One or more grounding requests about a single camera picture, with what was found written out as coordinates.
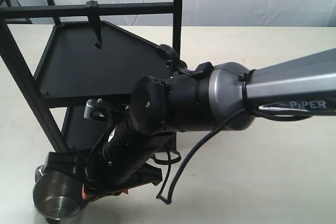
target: robotic arm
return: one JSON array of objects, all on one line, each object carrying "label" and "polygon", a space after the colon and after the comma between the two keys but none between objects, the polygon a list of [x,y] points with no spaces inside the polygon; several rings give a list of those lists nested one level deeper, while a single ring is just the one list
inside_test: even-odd
[{"label": "robotic arm", "polygon": [[82,181],[87,193],[118,195],[162,181],[161,170],[146,162],[175,132],[211,131],[196,151],[220,130],[244,130],[257,116],[297,121],[336,115],[336,49],[252,71],[234,62],[216,67],[206,62],[190,71],[172,48],[157,50],[180,74],[168,80],[142,78],[129,109],[101,111],[107,121],[115,114],[121,120],[110,123],[92,150],[49,153],[46,171]]}]

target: white table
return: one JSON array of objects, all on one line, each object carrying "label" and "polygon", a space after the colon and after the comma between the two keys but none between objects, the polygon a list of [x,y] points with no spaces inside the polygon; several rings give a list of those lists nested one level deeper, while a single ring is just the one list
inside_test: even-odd
[{"label": "white table", "polygon": [[[10,28],[34,71],[52,26]],[[170,27],[126,29],[157,44],[171,43]],[[190,68],[204,61],[261,68],[334,47],[335,28],[184,27],[182,32],[182,59]],[[34,223],[34,170],[52,148],[1,60],[0,102],[0,223]],[[64,110],[53,113],[62,123]],[[222,132],[191,160],[170,206],[155,199],[158,187],[147,185],[90,204],[83,223],[334,223],[335,122],[258,119],[246,131]],[[179,134],[178,149],[185,156],[204,134]]]}]

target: stainless steel bowl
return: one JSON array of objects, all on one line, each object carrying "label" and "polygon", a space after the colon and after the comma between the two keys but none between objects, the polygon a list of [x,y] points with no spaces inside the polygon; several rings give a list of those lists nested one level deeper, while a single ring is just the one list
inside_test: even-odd
[{"label": "stainless steel bowl", "polygon": [[62,173],[45,173],[34,186],[34,205],[49,220],[69,219],[89,203],[82,198],[82,186],[81,182]]}]

